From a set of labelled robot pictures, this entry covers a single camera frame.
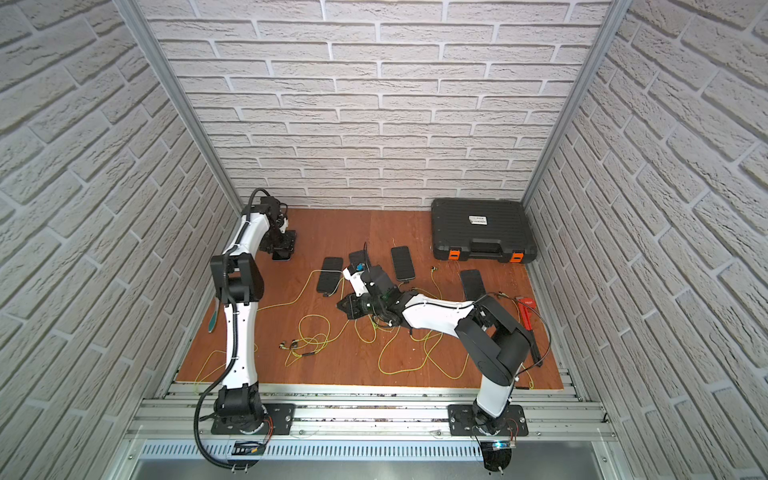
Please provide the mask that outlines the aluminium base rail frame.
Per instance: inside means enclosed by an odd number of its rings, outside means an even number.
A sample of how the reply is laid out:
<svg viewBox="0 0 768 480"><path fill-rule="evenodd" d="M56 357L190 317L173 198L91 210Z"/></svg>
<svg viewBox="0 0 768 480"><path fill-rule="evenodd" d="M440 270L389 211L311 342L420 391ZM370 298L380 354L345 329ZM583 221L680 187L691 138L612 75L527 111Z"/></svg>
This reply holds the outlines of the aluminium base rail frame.
<svg viewBox="0 0 768 480"><path fill-rule="evenodd" d="M138 478L460 478L484 476L483 455L507 453L498 478L626 479L606 409L563 388L516 390L508 432L471 431L469 388L263 384L272 425L215 435L192 425L199 386L175 383L141 402L107 470Z"/></svg>

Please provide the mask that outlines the black plastic tool case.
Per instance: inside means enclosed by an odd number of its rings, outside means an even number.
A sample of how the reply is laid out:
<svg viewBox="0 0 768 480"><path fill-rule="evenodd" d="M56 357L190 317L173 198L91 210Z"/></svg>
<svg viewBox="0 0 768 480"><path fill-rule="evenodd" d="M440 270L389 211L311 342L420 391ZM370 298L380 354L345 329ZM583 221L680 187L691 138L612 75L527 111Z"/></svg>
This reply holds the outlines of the black plastic tool case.
<svg viewBox="0 0 768 480"><path fill-rule="evenodd" d="M432 251L438 260L527 264L538 248L518 201L437 198L431 204Z"/></svg>

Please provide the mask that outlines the dark phone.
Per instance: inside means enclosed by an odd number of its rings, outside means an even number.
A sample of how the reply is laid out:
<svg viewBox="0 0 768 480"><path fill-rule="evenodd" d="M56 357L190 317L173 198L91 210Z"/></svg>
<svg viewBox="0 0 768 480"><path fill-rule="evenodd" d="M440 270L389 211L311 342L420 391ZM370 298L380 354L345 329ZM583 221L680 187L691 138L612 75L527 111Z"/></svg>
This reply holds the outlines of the dark phone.
<svg viewBox="0 0 768 480"><path fill-rule="evenodd" d="M398 282L410 282L415 278L414 265L408 246L392 247L391 258Z"/></svg>

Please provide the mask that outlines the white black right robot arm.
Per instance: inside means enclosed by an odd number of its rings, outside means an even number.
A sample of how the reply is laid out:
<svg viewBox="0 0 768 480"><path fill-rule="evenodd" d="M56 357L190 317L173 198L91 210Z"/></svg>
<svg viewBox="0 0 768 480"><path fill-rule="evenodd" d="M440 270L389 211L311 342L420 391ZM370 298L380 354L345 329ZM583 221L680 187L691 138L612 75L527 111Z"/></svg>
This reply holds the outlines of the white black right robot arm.
<svg viewBox="0 0 768 480"><path fill-rule="evenodd" d="M461 302L402 291L381 267L343 270L353 292L337 303L350 320L370 316L389 327L423 329L458 338L482 374L472 404L474 424L483 435L507 426L503 420L534 336L501 304L482 295Z"/></svg>

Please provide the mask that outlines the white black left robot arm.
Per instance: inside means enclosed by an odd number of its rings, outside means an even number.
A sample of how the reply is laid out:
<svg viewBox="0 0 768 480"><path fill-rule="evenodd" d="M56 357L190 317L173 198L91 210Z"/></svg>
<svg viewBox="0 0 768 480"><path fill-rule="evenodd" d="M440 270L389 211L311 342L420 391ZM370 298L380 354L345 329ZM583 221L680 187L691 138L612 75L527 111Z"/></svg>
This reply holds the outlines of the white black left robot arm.
<svg viewBox="0 0 768 480"><path fill-rule="evenodd" d="M239 230L224 253L210 260L215 296L224 306L227 328L224 372L199 396L194 433L202 420L213 421L214 435L290 432L295 406L263 404L254 361L254 331L265 283L255 254L288 260L296 232L288 228L287 205L264 188L256 188L241 212Z"/></svg>

